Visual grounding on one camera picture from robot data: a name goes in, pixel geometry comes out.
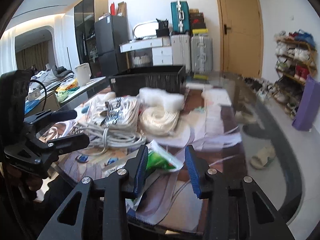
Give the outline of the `person's left hand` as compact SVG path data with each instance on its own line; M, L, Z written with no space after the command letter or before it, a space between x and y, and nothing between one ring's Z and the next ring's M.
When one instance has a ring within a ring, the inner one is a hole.
M31 173L24 172L12 165L6 166L7 172L19 185L26 186L31 191L38 191L43 185L43 179Z

